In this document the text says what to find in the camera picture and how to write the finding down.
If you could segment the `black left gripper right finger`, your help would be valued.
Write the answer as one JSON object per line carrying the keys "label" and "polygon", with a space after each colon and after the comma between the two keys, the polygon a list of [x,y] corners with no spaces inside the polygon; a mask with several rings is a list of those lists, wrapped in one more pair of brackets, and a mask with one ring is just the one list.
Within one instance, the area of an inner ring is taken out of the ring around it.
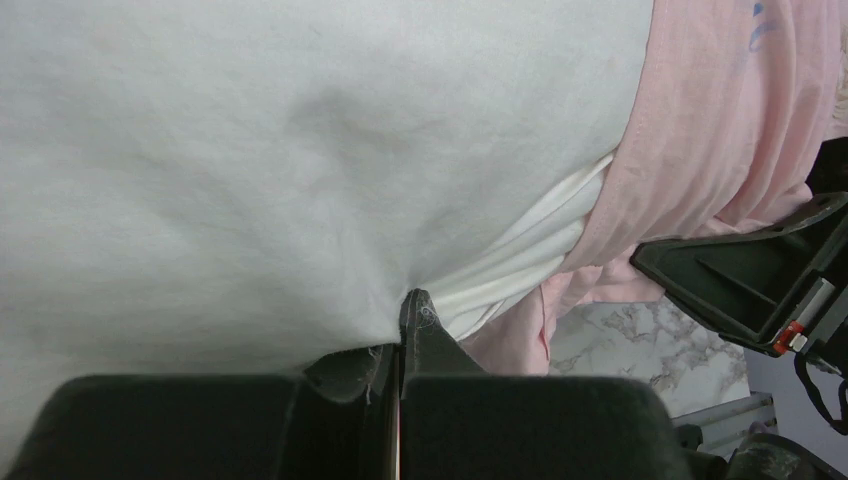
{"label": "black left gripper right finger", "polygon": [[687,479],[659,397],[616,377],[486,373],[427,292],[400,313],[403,479]]}

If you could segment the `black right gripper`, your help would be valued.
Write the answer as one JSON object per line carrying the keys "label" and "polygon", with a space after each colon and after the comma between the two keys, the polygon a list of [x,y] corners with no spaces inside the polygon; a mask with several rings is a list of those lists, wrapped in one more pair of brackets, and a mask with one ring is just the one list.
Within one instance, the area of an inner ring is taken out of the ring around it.
{"label": "black right gripper", "polygon": [[[847,139],[826,141],[814,196],[747,234],[644,243],[631,264],[688,316],[745,348],[793,358],[816,412],[847,434]],[[840,378],[831,412],[809,369]]]}

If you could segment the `white pillow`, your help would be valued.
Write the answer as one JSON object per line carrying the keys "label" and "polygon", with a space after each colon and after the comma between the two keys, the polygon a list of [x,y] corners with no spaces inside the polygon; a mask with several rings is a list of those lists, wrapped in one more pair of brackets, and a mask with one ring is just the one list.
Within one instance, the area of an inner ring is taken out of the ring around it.
{"label": "white pillow", "polygon": [[1,445],[64,381],[464,338],[583,233],[649,1],[5,1]]}

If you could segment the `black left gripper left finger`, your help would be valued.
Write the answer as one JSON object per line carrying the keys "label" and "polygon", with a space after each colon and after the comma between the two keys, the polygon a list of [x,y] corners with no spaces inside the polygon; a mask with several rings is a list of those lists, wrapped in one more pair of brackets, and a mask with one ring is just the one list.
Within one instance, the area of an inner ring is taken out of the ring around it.
{"label": "black left gripper left finger", "polygon": [[59,387],[12,479],[362,479],[388,466],[397,350],[300,373],[97,375]]}

